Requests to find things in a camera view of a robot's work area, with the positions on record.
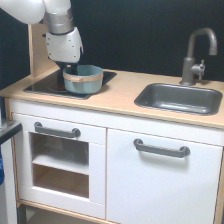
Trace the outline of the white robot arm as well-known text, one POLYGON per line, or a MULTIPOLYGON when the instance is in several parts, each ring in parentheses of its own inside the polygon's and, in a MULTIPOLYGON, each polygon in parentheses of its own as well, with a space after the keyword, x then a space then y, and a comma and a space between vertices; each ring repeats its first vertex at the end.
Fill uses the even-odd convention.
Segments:
POLYGON ((0 90, 83 53, 70 0, 0 0, 0 90))

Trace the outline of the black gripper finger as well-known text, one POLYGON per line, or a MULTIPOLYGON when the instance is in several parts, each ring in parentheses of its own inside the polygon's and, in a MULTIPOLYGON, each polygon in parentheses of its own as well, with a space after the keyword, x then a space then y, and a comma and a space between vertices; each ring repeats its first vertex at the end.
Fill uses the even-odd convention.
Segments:
POLYGON ((77 70, 78 65, 77 64, 71 64, 68 67, 68 73, 72 74, 72 75, 77 75, 78 74, 78 70, 77 70))
POLYGON ((64 86, 64 78, 63 78, 63 68, 64 64, 61 62, 56 62, 59 67, 59 71, 57 72, 57 89, 58 90, 65 90, 64 86))

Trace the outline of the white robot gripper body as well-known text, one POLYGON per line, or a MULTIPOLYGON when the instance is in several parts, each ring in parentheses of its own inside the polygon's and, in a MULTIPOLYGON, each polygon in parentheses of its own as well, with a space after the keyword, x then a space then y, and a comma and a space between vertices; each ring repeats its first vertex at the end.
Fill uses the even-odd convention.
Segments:
POLYGON ((83 54, 83 44, 77 28, 65 35, 46 34, 48 57, 55 62, 78 63, 83 54))

